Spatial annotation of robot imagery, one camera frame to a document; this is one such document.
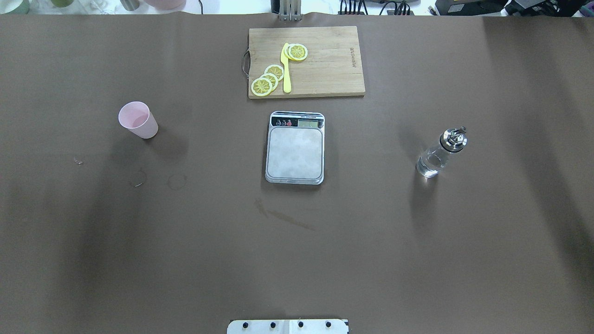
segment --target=purple object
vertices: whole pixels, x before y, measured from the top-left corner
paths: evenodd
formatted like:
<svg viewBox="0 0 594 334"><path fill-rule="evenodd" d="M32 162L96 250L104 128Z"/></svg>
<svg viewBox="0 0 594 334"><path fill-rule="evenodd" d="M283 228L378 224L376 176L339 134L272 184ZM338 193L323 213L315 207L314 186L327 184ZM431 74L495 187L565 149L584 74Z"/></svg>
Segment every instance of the purple object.
<svg viewBox="0 0 594 334"><path fill-rule="evenodd" d="M585 17L594 17L594 1L588 2L580 8L580 13Z"/></svg>

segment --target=bottle cap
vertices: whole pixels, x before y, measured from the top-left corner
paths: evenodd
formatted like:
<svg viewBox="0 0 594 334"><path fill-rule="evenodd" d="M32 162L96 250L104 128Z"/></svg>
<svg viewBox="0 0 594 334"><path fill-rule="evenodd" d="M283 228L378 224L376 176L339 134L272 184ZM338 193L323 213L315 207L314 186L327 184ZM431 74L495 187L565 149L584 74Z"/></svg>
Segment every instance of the bottle cap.
<svg viewBox="0 0 594 334"><path fill-rule="evenodd" d="M449 152L459 152L466 146L466 128L452 128L443 132L440 143Z"/></svg>

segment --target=knife handle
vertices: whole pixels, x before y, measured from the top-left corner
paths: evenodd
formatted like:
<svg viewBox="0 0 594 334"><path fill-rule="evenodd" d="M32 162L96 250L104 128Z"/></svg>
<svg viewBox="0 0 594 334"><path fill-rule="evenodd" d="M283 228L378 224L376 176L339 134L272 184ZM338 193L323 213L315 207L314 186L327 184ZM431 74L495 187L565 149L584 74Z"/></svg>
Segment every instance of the knife handle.
<svg viewBox="0 0 594 334"><path fill-rule="evenodd" d="M283 92L290 93L291 92L291 75L289 73L289 61L287 64L283 64L285 66L285 76L283 77Z"/></svg>

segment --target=cup rim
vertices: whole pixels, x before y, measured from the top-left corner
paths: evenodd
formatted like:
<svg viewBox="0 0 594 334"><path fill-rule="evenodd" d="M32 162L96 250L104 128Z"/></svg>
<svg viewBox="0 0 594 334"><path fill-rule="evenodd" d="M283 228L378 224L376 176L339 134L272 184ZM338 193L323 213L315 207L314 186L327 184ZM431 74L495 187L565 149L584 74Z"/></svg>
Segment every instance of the cup rim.
<svg viewBox="0 0 594 334"><path fill-rule="evenodd" d="M139 126L137 126L137 127L134 127L134 128L129 128L129 127L127 127L126 125L122 124L122 118L121 118L121 116L122 116L122 110L124 110L124 108L126 108L126 107L127 107L128 105L130 105L130 104L138 104L138 103L140 103L141 105L143 105L143 106L145 106L145 107L147 108L147 111L148 111L147 119L145 119L145 120L144 120L144 122L143 122L142 124L140 124ZM132 102L128 102L128 103L126 103L126 104L125 104L125 105L124 105L124 106L123 106L123 107L122 107L122 108L119 110L119 113L118 113L118 121L119 121L119 124L120 124L121 126L125 127L126 129L137 129L137 128L140 128L141 126L143 126L144 124L146 124L146 122L148 122L148 121L149 121L149 118L150 118L150 109L149 109L149 106L147 106L147 105L146 105L144 102L140 102L140 101L132 101Z"/></svg>

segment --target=white label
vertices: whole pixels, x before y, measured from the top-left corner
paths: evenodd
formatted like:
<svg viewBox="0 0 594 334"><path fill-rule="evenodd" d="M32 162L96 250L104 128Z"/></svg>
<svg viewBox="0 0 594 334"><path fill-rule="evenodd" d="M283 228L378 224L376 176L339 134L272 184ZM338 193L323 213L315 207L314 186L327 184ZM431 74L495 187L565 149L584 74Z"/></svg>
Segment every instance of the white label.
<svg viewBox="0 0 594 334"><path fill-rule="evenodd" d="M462 10L462 8L464 8L464 4L453 5L449 10L447 10L447 12L459 12Z"/></svg>

